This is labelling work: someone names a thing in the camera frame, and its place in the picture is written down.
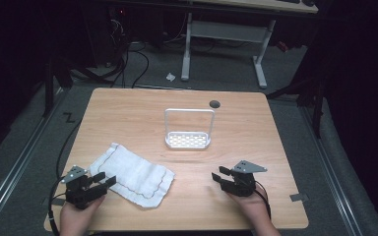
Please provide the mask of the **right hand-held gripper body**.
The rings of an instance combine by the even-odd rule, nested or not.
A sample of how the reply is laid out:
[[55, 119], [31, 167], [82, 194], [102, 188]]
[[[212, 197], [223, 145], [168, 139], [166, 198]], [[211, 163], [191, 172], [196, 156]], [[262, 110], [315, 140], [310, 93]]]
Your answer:
[[239, 161], [231, 168], [234, 173], [232, 176], [233, 187], [222, 189], [223, 191], [233, 194], [237, 197], [249, 197], [256, 190], [255, 173], [266, 172], [267, 168], [257, 165], [247, 160]]

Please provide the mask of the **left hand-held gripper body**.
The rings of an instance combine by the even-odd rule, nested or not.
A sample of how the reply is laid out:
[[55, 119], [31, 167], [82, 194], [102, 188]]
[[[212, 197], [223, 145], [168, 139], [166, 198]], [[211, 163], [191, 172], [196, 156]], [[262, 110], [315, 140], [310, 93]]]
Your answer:
[[95, 191], [92, 177], [86, 169], [74, 165], [62, 179], [62, 183], [66, 185], [66, 201], [78, 209], [85, 209], [88, 203], [103, 196]]

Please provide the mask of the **person's right hand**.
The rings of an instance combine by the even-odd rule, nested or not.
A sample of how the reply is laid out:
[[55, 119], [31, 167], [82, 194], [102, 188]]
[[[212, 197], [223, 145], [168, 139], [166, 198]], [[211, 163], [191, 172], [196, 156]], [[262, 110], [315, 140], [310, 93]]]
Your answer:
[[265, 203], [266, 193], [260, 185], [256, 185], [255, 192], [249, 197], [228, 196], [239, 205], [254, 228], [264, 229], [272, 223]]

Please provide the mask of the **person's left hand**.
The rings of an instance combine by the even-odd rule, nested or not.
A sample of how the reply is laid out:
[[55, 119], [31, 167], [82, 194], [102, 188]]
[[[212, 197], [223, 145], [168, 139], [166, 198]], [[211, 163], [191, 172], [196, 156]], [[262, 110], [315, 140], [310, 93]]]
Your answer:
[[89, 203], [85, 209], [78, 209], [74, 205], [66, 203], [60, 212], [60, 230], [87, 230], [104, 200], [105, 196], [102, 196]]

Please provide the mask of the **white cloth with dark stitching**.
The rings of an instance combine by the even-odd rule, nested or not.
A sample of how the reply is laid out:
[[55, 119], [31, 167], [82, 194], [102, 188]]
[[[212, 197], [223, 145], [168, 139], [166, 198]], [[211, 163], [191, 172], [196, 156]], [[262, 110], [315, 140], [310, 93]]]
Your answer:
[[104, 172], [102, 183], [115, 177], [116, 182], [110, 189], [144, 208], [156, 208], [160, 205], [175, 176], [168, 168], [151, 163], [117, 143], [112, 143], [90, 165], [89, 170], [93, 176]]

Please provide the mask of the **black metal stand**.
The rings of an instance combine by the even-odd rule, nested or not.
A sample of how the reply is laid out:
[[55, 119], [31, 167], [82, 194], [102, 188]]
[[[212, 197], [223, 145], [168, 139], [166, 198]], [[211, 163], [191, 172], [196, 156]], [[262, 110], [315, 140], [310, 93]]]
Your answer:
[[54, 104], [54, 81], [57, 81], [59, 86], [63, 89], [70, 89], [73, 85], [73, 80], [70, 76], [67, 61], [63, 57], [52, 57], [45, 64], [45, 101], [43, 116], [47, 117], [53, 108]]
[[296, 104], [299, 107], [311, 105], [313, 115], [311, 128], [314, 135], [320, 139], [320, 123], [324, 96], [324, 80], [317, 74], [318, 64], [310, 56], [304, 56], [301, 60], [292, 81], [284, 88], [280, 88], [266, 95], [267, 99], [275, 99], [284, 94], [297, 94]]

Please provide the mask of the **white-framed wooden desk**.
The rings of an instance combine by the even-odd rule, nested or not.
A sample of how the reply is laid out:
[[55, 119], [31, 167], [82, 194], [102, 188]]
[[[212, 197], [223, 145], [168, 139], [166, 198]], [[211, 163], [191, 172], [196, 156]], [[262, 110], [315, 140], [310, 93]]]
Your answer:
[[[314, 4], [307, 4], [306, 1], [307, 0], [188, 0], [191, 7], [194, 7], [196, 3], [203, 3], [225, 7], [239, 7], [245, 8], [246, 10], [261, 10], [265, 13], [303, 14], [304, 16], [317, 14], [318, 8]], [[260, 44], [258, 54], [252, 57], [252, 62], [255, 68], [258, 85], [261, 89], [265, 89], [267, 87], [267, 81], [262, 67], [262, 60], [275, 24], [275, 18], [270, 18], [268, 24], [264, 27], [193, 20], [192, 14], [188, 13], [181, 80], [187, 82], [190, 78], [191, 39], [193, 37], [253, 42]]]

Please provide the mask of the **metal floor rail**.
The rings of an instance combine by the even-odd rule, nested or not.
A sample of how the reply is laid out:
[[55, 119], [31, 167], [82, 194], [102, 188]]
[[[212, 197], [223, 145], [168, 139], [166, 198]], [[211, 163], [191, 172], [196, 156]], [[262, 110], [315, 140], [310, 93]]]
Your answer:
[[306, 124], [307, 130], [310, 132], [312, 136], [313, 143], [317, 148], [318, 156], [322, 165], [324, 175], [326, 177], [326, 181], [333, 195], [333, 199], [336, 203], [337, 209], [341, 215], [343, 223], [345, 224], [348, 235], [362, 236], [361, 228], [355, 218], [348, 197], [346, 196], [346, 193], [330, 161], [328, 153], [322, 143], [322, 139], [318, 138], [314, 132], [312, 118], [309, 114], [308, 109], [299, 107], [298, 110]]
[[41, 102], [45, 101], [45, 93], [40, 91], [15, 120], [11, 131], [1, 143], [0, 213], [24, 175], [37, 144], [68, 92], [67, 89], [58, 88], [54, 93], [53, 105], [46, 114], [41, 107]]

